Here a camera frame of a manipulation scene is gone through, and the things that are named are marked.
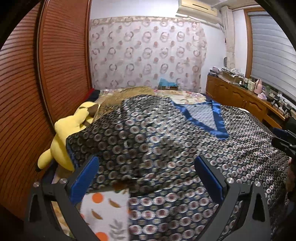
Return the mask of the navy circle-patterned satin garment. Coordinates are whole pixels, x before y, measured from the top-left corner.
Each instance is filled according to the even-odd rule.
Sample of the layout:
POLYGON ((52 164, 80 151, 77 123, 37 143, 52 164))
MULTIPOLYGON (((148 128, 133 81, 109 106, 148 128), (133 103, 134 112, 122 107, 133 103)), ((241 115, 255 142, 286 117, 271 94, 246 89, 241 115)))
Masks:
POLYGON ((139 95, 67 137, 66 147, 76 167, 98 157, 91 190, 128 182, 131 240, 192 240, 218 208, 195 171, 199 155, 226 178, 259 181, 276 231, 285 210, 288 157, 272 138, 236 107, 139 95))

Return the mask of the orange-print white sheet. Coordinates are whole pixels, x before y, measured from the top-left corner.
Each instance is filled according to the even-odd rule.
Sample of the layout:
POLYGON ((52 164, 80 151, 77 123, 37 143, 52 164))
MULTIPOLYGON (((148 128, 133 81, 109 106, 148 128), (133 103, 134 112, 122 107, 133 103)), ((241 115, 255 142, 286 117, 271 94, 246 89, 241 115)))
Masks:
POLYGON ((129 240, 128 189, 86 194, 80 214, 99 240, 129 240))

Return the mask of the pink kettle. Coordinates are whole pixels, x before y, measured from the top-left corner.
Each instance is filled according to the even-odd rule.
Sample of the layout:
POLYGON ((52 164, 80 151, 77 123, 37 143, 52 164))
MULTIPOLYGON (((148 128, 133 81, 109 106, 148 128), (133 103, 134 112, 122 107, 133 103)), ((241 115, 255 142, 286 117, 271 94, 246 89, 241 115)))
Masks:
POLYGON ((262 80, 258 79, 255 83, 255 87, 254 87, 254 93, 255 94, 261 94, 263 90, 263 85, 262 85, 262 80))

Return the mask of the wooden sideboard cabinet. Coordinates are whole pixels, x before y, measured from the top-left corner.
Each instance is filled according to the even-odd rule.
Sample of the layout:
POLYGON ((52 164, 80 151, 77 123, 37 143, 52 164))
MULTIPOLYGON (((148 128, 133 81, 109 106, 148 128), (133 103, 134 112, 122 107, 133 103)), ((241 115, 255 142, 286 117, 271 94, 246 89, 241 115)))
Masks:
POLYGON ((269 128, 282 128, 285 122, 282 111, 271 103, 219 77, 207 76, 206 94, 222 105, 246 109, 269 128))

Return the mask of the yellow plush toy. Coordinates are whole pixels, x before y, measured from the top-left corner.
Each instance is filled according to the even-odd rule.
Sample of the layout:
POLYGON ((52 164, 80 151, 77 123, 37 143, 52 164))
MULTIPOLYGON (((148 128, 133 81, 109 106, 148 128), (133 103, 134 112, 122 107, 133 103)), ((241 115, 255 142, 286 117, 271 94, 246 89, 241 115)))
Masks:
POLYGON ((66 150, 66 139, 89 126, 100 105, 87 101, 82 103, 73 115, 61 118, 54 124, 55 137, 50 148, 44 151, 38 159, 38 170, 44 169, 55 160, 68 171, 74 171, 74 166, 66 150))

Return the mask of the clutter pile on sideboard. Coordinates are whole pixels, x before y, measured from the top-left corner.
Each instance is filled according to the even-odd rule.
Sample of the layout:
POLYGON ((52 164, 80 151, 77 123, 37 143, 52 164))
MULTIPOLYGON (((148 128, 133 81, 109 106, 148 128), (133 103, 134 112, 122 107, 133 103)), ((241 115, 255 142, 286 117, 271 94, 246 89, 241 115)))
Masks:
POLYGON ((228 82, 239 83, 244 80, 244 76, 240 75, 239 72, 230 70, 225 67, 223 68, 212 67, 212 69, 210 69, 209 74, 214 77, 219 77, 228 82))

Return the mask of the grey window blind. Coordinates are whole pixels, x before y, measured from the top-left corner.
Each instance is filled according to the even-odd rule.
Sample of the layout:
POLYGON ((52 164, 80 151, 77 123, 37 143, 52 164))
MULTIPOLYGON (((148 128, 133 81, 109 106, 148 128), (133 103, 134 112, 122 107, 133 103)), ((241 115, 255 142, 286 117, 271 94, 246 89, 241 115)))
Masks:
POLYGON ((253 53, 251 77, 295 98, 295 49, 277 22, 265 11, 249 12, 253 53))

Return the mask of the gold patterned folded cloth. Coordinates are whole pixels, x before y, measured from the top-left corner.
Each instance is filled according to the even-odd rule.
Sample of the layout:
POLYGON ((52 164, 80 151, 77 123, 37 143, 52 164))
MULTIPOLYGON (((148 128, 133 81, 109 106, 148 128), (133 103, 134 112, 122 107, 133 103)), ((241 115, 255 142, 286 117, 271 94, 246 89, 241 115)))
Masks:
POLYGON ((119 108, 122 101, 139 95, 155 95, 155 92, 152 88, 146 86, 105 91, 96 101, 99 108, 93 121, 119 108))

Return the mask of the floral cream bedspread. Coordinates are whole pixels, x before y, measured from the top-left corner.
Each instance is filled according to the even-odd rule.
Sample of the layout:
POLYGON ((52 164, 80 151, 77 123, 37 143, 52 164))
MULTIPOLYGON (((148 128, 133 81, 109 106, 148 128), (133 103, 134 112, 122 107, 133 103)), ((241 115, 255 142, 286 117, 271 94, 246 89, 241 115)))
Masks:
MULTIPOLYGON (((121 92, 124 88, 119 89, 104 89, 100 91, 96 103, 102 104, 107 97, 112 96, 115 93, 121 92)), ((154 93, 157 96, 169 97, 173 102, 177 104, 197 104, 207 101, 207 97, 198 92, 190 92, 183 90, 158 90, 154 89, 154 93)))

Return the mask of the wooden louvered wardrobe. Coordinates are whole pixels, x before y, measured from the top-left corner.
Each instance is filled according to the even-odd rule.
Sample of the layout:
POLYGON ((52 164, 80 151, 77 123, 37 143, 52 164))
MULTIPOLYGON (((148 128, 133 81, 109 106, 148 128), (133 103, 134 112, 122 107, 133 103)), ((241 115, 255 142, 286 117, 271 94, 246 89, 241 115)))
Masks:
POLYGON ((1 206, 23 219, 54 123, 91 89, 91 1, 1 2, 1 206))

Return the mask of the blue item on box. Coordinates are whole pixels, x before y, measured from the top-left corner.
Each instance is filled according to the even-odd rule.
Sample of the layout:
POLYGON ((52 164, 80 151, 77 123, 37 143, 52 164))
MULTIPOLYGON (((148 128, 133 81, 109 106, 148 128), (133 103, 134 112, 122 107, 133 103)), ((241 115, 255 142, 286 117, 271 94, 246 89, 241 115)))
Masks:
POLYGON ((179 86, 177 83, 169 82, 165 78, 160 78, 158 89, 159 90, 178 90, 179 86))

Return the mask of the white air conditioner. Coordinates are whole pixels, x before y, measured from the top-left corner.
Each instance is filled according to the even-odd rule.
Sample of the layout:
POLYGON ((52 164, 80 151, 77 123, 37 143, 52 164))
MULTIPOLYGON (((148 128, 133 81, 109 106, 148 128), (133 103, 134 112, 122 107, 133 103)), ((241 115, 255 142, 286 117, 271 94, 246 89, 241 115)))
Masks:
POLYGON ((219 11, 201 1, 181 0, 176 15, 197 18, 213 24, 223 24, 219 11))

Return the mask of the circle-patterned pink curtain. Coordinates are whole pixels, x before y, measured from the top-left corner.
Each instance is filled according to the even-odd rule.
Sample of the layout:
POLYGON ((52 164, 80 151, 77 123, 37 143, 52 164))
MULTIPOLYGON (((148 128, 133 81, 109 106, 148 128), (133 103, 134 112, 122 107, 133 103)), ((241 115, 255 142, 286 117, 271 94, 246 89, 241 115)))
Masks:
POLYGON ((165 78, 180 90, 201 90, 207 40, 198 21, 152 16, 93 19, 89 47, 96 89, 157 88, 165 78))

